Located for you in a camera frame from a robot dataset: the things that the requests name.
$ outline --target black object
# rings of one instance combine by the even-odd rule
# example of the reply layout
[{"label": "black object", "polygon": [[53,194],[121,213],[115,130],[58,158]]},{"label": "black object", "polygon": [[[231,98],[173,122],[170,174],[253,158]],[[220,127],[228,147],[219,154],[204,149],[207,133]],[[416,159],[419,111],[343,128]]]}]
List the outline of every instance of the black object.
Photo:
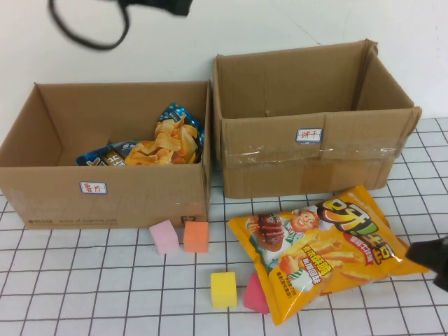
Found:
[{"label": "black object", "polygon": [[434,284],[448,292],[448,237],[412,243],[406,257],[436,272]]},{"label": "black object", "polygon": [[163,10],[169,11],[171,14],[174,15],[180,15],[180,16],[187,16],[190,11],[190,6],[193,0],[115,0],[117,1],[117,4],[120,8],[120,11],[122,13],[123,22],[125,24],[125,28],[123,29],[123,33],[121,34],[121,37],[112,44],[103,44],[91,41],[85,37],[79,36],[75,33],[73,33],[62,21],[59,14],[57,13],[57,10],[55,8],[55,0],[48,0],[48,10],[50,11],[50,14],[55,21],[56,25],[62,30],[62,32],[69,37],[72,41],[75,41],[82,46],[100,50],[100,51],[107,51],[112,50],[114,48],[117,48],[120,43],[123,42],[125,39],[129,27],[130,27],[130,19],[129,15],[127,14],[127,7],[129,5],[143,5],[143,6],[150,6],[150,7],[156,7],[161,8]]}]

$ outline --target open cardboard box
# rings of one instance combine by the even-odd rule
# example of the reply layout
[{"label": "open cardboard box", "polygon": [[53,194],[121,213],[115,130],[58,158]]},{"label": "open cardboard box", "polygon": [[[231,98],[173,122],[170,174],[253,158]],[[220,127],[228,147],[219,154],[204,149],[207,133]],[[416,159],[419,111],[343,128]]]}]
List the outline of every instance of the open cardboard box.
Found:
[{"label": "open cardboard box", "polygon": [[231,198],[382,188],[421,116],[365,40],[217,56],[215,145]]},{"label": "open cardboard box", "polygon": [[[77,167],[106,144],[154,139],[176,102],[205,127],[197,164]],[[147,228],[206,221],[210,199],[208,82],[36,84],[0,148],[0,189],[28,228]],[[85,194],[81,183],[104,194]]]}]

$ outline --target crumpled snack bag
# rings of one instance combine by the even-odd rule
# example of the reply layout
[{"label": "crumpled snack bag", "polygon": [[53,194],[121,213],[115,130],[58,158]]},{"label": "crumpled snack bag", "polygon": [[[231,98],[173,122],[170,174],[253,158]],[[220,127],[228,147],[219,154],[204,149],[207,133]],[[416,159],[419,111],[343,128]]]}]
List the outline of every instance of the crumpled snack bag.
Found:
[{"label": "crumpled snack bag", "polygon": [[204,147],[204,128],[178,104],[160,116],[154,141],[141,141],[126,157],[126,165],[197,163]]},{"label": "crumpled snack bag", "polygon": [[255,263],[276,326],[318,295],[427,271],[406,259],[408,246],[363,186],[301,210],[228,225]]}]

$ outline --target grid floor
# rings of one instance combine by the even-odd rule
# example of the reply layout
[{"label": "grid floor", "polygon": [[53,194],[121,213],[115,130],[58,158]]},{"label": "grid floor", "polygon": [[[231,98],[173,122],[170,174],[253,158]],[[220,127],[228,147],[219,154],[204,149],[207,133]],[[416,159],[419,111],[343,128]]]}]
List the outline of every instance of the grid floor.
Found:
[{"label": "grid floor", "polygon": [[[447,138],[448,118],[422,120],[387,187],[372,192],[409,242],[448,234]],[[212,186],[209,253],[164,258],[148,230],[26,230],[0,192],[0,335],[447,335],[448,293],[433,274],[319,297],[275,328],[242,305],[254,267],[225,222],[330,195],[227,199],[219,171]],[[222,271],[237,274],[236,308],[211,307],[209,275]]]}]

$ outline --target sponge block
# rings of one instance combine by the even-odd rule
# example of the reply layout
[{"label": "sponge block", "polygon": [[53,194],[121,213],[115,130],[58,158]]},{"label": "sponge block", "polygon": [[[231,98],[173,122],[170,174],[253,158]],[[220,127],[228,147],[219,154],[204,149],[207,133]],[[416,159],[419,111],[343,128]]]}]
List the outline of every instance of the sponge block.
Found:
[{"label": "sponge block", "polygon": [[256,273],[252,274],[246,292],[244,292],[244,306],[262,314],[269,313],[265,292],[263,292],[263,287]]},{"label": "sponge block", "polygon": [[211,274],[211,303],[213,308],[238,305],[237,280],[234,272]]},{"label": "sponge block", "polygon": [[209,224],[207,222],[185,223],[183,248],[186,252],[207,253],[209,251]]},{"label": "sponge block", "polygon": [[149,228],[154,238],[155,247],[160,255],[175,252],[179,249],[179,238],[171,221],[165,220]]}]

